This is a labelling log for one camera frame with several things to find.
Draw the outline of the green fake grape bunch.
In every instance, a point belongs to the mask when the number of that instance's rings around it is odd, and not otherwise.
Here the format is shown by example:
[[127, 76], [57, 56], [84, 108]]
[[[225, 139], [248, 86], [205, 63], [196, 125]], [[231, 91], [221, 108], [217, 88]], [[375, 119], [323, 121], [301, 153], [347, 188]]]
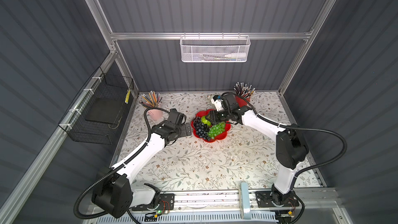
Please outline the green fake grape bunch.
[[214, 140], [217, 136], [221, 135], [226, 131], [226, 123], [221, 122], [219, 124], [213, 125], [208, 132], [208, 136], [211, 140]]

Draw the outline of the dark purple fake grape bunch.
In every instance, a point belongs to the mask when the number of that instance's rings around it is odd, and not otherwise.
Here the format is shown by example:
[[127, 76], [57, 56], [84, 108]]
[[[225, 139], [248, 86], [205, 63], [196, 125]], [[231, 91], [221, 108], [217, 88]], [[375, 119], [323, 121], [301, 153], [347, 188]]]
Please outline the dark purple fake grape bunch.
[[202, 119], [200, 117], [194, 118], [193, 127], [194, 127], [195, 134], [198, 138], [200, 138], [206, 142], [211, 141], [211, 138], [209, 136], [210, 127], [207, 124], [203, 123]]

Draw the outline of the green fake custard apple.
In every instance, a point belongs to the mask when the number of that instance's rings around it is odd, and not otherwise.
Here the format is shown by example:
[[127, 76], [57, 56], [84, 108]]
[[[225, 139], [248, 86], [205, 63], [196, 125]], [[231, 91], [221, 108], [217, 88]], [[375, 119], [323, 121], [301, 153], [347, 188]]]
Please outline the green fake custard apple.
[[210, 122], [208, 119], [206, 119], [206, 116], [202, 116], [202, 117], [201, 117], [201, 122], [202, 122], [203, 124], [207, 125], [208, 127], [211, 127], [211, 126], [212, 126], [211, 122]]

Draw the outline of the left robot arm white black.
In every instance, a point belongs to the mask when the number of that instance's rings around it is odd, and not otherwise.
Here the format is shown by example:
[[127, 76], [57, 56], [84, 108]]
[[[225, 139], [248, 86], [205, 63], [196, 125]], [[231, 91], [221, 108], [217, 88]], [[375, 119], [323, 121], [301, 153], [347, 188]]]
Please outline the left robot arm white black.
[[168, 118], [151, 126], [147, 118], [149, 111], [145, 110], [146, 139], [120, 162], [98, 173], [99, 182], [92, 188], [92, 203], [103, 210], [102, 215], [110, 214], [119, 218], [133, 207], [158, 207], [160, 190], [149, 183], [136, 186], [135, 179], [158, 152], [174, 144], [177, 139], [192, 135], [186, 115], [174, 108], [169, 111], [162, 108], [158, 110], [167, 113]]

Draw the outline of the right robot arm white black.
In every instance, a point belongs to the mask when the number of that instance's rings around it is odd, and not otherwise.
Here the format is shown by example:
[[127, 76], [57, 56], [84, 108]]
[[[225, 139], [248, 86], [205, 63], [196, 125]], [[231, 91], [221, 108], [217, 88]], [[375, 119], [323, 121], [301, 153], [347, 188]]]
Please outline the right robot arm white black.
[[276, 158], [280, 166], [270, 197], [275, 206], [284, 206], [294, 198], [297, 173], [303, 168], [309, 152], [307, 143], [301, 132], [295, 129], [297, 125], [274, 122], [259, 114], [249, 102], [240, 106], [237, 98], [237, 95], [230, 92], [211, 97], [210, 102], [215, 109], [206, 115], [206, 119], [212, 124], [235, 121], [261, 132], [275, 142]]

